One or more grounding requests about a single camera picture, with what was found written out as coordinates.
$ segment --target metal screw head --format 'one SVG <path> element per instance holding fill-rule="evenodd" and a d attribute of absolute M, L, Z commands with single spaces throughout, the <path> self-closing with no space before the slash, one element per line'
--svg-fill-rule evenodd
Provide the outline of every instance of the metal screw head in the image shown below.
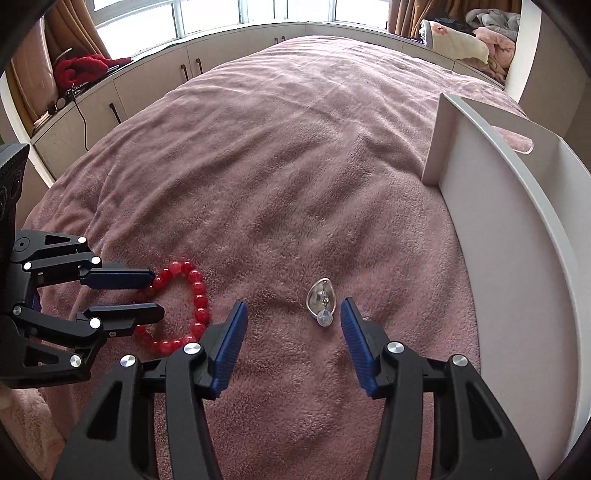
<path fill-rule="evenodd" d="M 183 351 L 189 355 L 195 355 L 201 351 L 201 345 L 195 342 L 188 343 L 183 347 Z"/>
<path fill-rule="evenodd" d="M 70 357 L 70 365 L 74 368 L 78 368 L 82 365 L 82 358 L 80 358 L 78 355 L 72 355 Z"/>
<path fill-rule="evenodd" d="M 135 357 L 133 355 L 124 355 L 119 360 L 122 367 L 131 367 L 135 363 Z"/>
<path fill-rule="evenodd" d="M 404 345 L 400 342 L 390 342 L 388 344 L 388 352 L 390 353 L 402 353 L 404 352 Z"/>
<path fill-rule="evenodd" d="M 468 364 L 468 359 L 463 355 L 454 355 L 452 362 L 459 367 L 465 367 Z"/>

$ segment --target cabinet door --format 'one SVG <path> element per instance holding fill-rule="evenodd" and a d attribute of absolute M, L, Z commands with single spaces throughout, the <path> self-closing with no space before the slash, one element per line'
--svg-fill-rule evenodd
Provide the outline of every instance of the cabinet door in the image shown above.
<path fill-rule="evenodd" d="M 373 45 L 381 45 L 390 50 L 396 51 L 402 51 L 402 45 L 404 45 L 403 41 L 397 40 L 393 35 L 380 35 L 366 30 L 353 30 L 353 36 L 351 38 L 365 43 L 371 43 Z"/>
<path fill-rule="evenodd" d="M 187 49 L 182 46 L 138 65 L 113 82 L 129 118 L 191 77 Z"/>
<path fill-rule="evenodd" d="M 67 111 L 34 146 L 55 179 L 84 155 L 84 123 L 76 107 Z"/>
<path fill-rule="evenodd" d="M 187 45 L 193 76 L 196 77 L 222 63 L 239 58 L 236 49 L 240 43 L 236 37 L 236 33 L 226 33 Z"/>
<path fill-rule="evenodd" d="M 206 38 L 187 46 L 193 76 L 207 72 L 222 63 L 246 57 L 274 44 L 301 37 L 305 25 L 272 25 L 241 28 L 236 31 Z"/>
<path fill-rule="evenodd" d="M 435 53 L 434 51 L 429 50 L 427 47 L 422 47 L 418 44 L 413 45 L 411 43 L 404 42 L 404 45 L 402 45 L 402 53 L 417 59 L 429 61 L 447 70 L 451 70 L 455 64 L 452 59 L 448 59 L 447 57 L 439 55 L 439 53 Z"/>
<path fill-rule="evenodd" d="M 127 115 L 121 105 L 113 82 L 99 88 L 79 102 L 78 105 L 86 119 L 86 143 L 88 148 L 119 125 L 117 117 L 121 122 L 127 120 Z"/>
<path fill-rule="evenodd" d="M 353 30 L 331 24 L 307 24 L 306 35 L 330 35 L 332 37 L 352 38 Z"/>

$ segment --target white storage box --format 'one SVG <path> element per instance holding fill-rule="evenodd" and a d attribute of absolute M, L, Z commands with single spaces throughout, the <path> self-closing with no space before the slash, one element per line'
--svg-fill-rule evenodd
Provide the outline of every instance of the white storage box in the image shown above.
<path fill-rule="evenodd" d="M 549 130 L 441 95 L 422 179 L 439 186 L 466 260 L 482 377 L 546 479 L 591 406 L 591 176 Z"/>

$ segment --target red bead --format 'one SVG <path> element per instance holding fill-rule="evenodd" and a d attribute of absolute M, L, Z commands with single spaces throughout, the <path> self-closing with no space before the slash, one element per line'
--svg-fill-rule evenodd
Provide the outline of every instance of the red bead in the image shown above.
<path fill-rule="evenodd" d="M 164 288 L 165 285 L 166 285 L 166 282 L 164 280 L 162 280 L 161 277 L 156 277 L 154 279 L 154 281 L 152 282 L 152 286 L 154 287 L 154 290 L 160 290 L 161 288 Z"/>
<path fill-rule="evenodd" d="M 160 349 L 161 355 L 170 355 L 173 353 L 173 345 L 168 340 L 160 340 L 158 348 Z"/>
<path fill-rule="evenodd" d="M 156 296 L 156 290 L 152 285 L 144 290 L 147 299 L 153 299 Z"/>
<path fill-rule="evenodd" d="M 164 280 L 164 283 L 168 283 L 173 279 L 173 273 L 168 268 L 163 268 L 158 276 Z"/>
<path fill-rule="evenodd" d="M 195 337 L 193 335 L 185 335 L 182 339 L 181 339 L 181 343 L 183 345 L 187 345 L 188 343 L 195 343 L 197 340 L 195 340 Z"/>
<path fill-rule="evenodd" d="M 147 345 L 148 347 L 148 351 L 153 354 L 153 355 L 159 355 L 160 354 L 160 342 L 156 342 L 154 340 L 152 340 L 152 343 L 149 343 Z"/>
<path fill-rule="evenodd" d="M 146 332 L 144 336 L 139 337 L 138 340 L 139 344 L 143 345 L 147 349 L 150 349 L 150 346 L 154 343 L 154 339 L 152 338 L 149 332 Z"/>
<path fill-rule="evenodd" d="M 191 333 L 197 339 L 197 341 L 201 339 L 201 336 L 203 335 L 203 332 L 205 332 L 206 329 L 207 325 L 205 325 L 204 323 L 195 322 L 191 325 Z"/>
<path fill-rule="evenodd" d="M 193 304 L 198 309 L 204 309 L 205 307 L 207 307 L 207 297 L 205 295 L 195 295 L 195 297 L 193 298 Z"/>
<path fill-rule="evenodd" d="M 202 281 L 195 282 L 193 285 L 191 285 L 191 288 L 193 289 L 193 293 L 195 295 L 203 295 L 207 290 L 205 283 Z"/>
<path fill-rule="evenodd" d="M 183 262 L 183 265 L 181 265 L 181 273 L 183 275 L 189 275 L 193 270 L 195 270 L 195 265 L 191 262 Z"/>
<path fill-rule="evenodd" d="M 187 279 L 191 283 L 196 283 L 198 281 L 203 280 L 203 275 L 201 274 L 201 272 L 199 270 L 191 270 L 189 272 L 189 274 L 187 275 Z"/>
<path fill-rule="evenodd" d="M 209 312 L 206 309 L 197 309 L 195 310 L 194 314 L 195 320 L 199 323 L 204 323 L 205 325 L 209 325 Z"/>
<path fill-rule="evenodd" d="M 168 269 L 170 270 L 170 273 L 172 273 L 173 277 L 176 277 L 179 273 L 181 273 L 182 268 L 183 266 L 179 262 L 172 262 L 168 266 Z"/>

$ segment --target black cable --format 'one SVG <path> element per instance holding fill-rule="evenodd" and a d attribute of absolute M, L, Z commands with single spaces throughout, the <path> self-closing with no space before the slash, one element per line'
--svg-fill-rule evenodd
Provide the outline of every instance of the black cable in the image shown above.
<path fill-rule="evenodd" d="M 74 100 L 74 105 L 76 105 L 76 109 L 78 110 L 78 113 L 80 114 L 80 116 L 82 117 L 82 121 L 84 122 L 84 148 L 88 152 L 88 146 L 86 142 L 86 118 L 84 118 L 84 115 L 82 115 L 80 107 L 78 106 L 78 102 L 76 102 L 76 95 L 74 94 L 74 90 L 71 90 L 70 92 L 72 94 L 72 100 Z"/>

